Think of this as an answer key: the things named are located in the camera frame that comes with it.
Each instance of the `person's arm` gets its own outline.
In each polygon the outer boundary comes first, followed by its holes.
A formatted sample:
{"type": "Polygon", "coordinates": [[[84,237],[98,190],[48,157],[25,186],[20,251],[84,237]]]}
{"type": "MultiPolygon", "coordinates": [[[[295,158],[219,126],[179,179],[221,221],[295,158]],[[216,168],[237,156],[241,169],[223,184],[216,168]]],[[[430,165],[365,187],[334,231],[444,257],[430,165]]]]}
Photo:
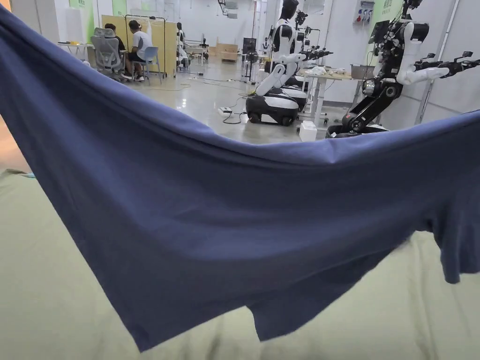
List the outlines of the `person's arm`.
{"type": "Polygon", "coordinates": [[[119,41],[119,51],[125,50],[125,45],[123,44],[123,41],[118,36],[117,39],[119,41]]]}
{"type": "Polygon", "coordinates": [[[137,52],[138,51],[138,44],[140,42],[140,35],[138,33],[133,34],[133,44],[132,44],[132,52],[137,52]]]}

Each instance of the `white box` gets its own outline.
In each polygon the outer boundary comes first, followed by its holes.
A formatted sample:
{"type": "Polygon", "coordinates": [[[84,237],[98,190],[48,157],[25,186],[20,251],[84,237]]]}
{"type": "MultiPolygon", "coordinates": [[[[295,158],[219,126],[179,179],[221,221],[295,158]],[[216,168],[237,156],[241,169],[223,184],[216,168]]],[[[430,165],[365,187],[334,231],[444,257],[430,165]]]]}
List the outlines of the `white box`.
{"type": "Polygon", "coordinates": [[[302,141],[315,141],[317,139],[317,127],[313,121],[304,121],[301,123],[300,139],[302,141]]]}

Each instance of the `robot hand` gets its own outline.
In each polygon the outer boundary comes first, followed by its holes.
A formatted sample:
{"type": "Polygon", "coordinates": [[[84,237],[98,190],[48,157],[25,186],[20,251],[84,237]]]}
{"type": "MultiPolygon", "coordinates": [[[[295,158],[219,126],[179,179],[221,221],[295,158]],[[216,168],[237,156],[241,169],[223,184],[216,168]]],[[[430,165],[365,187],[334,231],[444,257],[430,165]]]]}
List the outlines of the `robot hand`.
{"type": "Polygon", "coordinates": [[[448,69],[448,73],[445,76],[442,76],[442,79],[454,76],[455,74],[465,71],[467,69],[472,69],[480,65],[480,59],[471,61],[465,60],[462,62],[458,62],[459,59],[468,58],[473,55],[471,51],[465,51],[463,55],[459,58],[454,59],[453,61],[446,61],[441,63],[438,67],[439,68],[446,68],[448,69]]]}

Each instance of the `blue chair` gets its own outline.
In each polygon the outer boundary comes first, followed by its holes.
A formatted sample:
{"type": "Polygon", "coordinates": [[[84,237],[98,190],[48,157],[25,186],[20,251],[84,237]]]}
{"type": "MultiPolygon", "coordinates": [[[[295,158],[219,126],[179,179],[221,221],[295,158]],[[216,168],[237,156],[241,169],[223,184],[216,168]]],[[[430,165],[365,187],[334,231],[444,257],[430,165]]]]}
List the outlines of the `blue chair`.
{"type": "Polygon", "coordinates": [[[148,79],[149,85],[150,85],[150,69],[148,68],[148,65],[155,64],[154,63],[155,59],[156,59],[156,65],[158,67],[158,77],[160,78],[160,83],[162,83],[162,76],[160,72],[160,62],[158,61],[158,47],[149,46],[145,49],[145,61],[132,61],[132,64],[134,67],[136,63],[140,64],[143,72],[144,72],[144,66],[146,67],[147,79],[148,79]]]}

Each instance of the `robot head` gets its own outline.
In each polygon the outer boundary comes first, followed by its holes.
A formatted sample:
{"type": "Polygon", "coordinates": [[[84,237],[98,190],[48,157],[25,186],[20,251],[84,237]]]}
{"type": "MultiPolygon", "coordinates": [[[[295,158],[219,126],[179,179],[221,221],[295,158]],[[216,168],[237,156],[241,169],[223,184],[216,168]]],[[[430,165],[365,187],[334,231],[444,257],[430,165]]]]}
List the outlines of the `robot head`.
{"type": "Polygon", "coordinates": [[[297,11],[297,6],[299,2],[297,0],[283,0],[282,13],[280,18],[282,19],[291,19],[297,11]]]}
{"type": "Polygon", "coordinates": [[[410,7],[411,9],[416,9],[420,6],[422,1],[423,0],[408,0],[408,7],[410,7]]]}

